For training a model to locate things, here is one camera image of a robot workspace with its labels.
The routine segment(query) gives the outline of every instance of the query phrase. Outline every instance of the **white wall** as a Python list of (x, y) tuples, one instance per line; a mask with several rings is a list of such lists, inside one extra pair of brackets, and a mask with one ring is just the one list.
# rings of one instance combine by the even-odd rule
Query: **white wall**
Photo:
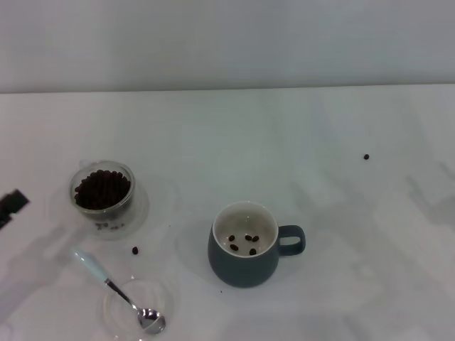
[(0, 92), (455, 82), (454, 0), (3, 0)]

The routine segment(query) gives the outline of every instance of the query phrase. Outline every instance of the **dark gray ceramic mug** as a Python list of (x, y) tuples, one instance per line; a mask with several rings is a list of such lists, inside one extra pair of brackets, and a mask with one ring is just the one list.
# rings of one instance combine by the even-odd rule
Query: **dark gray ceramic mug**
[[(280, 245), (279, 239), (285, 237), (298, 237), (299, 241)], [(222, 281), (249, 288), (264, 283), (274, 273), (280, 256), (300, 254), (305, 245), (305, 234), (299, 226), (278, 227), (264, 206), (250, 201), (235, 202), (213, 221), (208, 259)]]

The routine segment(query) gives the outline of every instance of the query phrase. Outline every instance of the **mug rim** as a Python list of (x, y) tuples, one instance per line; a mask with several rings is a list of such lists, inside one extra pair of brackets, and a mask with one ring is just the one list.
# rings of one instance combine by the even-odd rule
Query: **mug rim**
[[(239, 255), (239, 254), (235, 254), (229, 250), (227, 250), (226, 248), (224, 248), (222, 246), (222, 244), (220, 243), (220, 241), (218, 240), (217, 236), (216, 236), (216, 233), (215, 233), (215, 227), (216, 227), (216, 222), (217, 222), (217, 219), (219, 218), (219, 216), (221, 215), (221, 213), (223, 213), (224, 211), (226, 211), (226, 209), (228, 209), (229, 207), (232, 207), (234, 205), (239, 205), (239, 204), (253, 204), (254, 206), (258, 206), (260, 207), (261, 209), (263, 209), (273, 220), (274, 222), (274, 227), (275, 227), (275, 236), (274, 236), (274, 239), (272, 241), (272, 243), (270, 243), (269, 247), (267, 247), (264, 251), (258, 253), (258, 254), (253, 254), (253, 255), (247, 255), (247, 256), (242, 256), (242, 255)], [(274, 215), (264, 206), (264, 205), (261, 205), (259, 204), (258, 202), (254, 202), (254, 201), (249, 201), (249, 200), (245, 200), (245, 201), (236, 201), (236, 202), (232, 202), (230, 203), (229, 205), (225, 206), (221, 211), (218, 212), (218, 214), (215, 216), (215, 219), (213, 220), (213, 224), (212, 224), (212, 230), (210, 231), (210, 233), (213, 235), (213, 238), (215, 239), (216, 243), (218, 244), (218, 246), (224, 251), (224, 252), (227, 252), (228, 254), (234, 256), (234, 257), (237, 257), (237, 258), (245, 258), (245, 259), (248, 259), (248, 258), (255, 258), (255, 257), (258, 257), (258, 256), (261, 256), (263, 254), (265, 254), (267, 251), (269, 251), (274, 245), (275, 243), (277, 242), (277, 239), (278, 239), (278, 223), (277, 223), (277, 220), (275, 219)]]

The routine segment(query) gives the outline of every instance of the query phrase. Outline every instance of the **spoon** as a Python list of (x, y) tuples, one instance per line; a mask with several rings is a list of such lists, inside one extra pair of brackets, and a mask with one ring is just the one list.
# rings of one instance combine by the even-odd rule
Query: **spoon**
[(86, 254), (81, 249), (73, 247), (71, 253), (98, 281), (109, 286), (113, 291), (118, 293), (130, 306), (137, 312), (137, 320), (147, 334), (159, 334), (166, 327), (166, 319), (162, 314), (154, 309), (144, 309), (138, 307), (133, 301), (123, 293), (113, 281), (109, 279), (107, 272), (100, 266), (95, 259)]

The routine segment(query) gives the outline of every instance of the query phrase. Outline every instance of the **white table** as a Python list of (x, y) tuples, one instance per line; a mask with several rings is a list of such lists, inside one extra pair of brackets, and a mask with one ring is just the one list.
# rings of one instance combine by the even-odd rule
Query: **white table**
[[(157, 340), (453, 340), (454, 112), (453, 85), (1, 95), (0, 193), (31, 204), (0, 232), (0, 340), (112, 339), (106, 289), (71, 244), (120, 283), (172, 281)], [(81, 240), (65, 206), (79, 162), (97, 159), (130, 166), (151, 203), (116, 242)], [(307, 235), (252, 289), (206, 259), (210, 221), (236, 200)]]

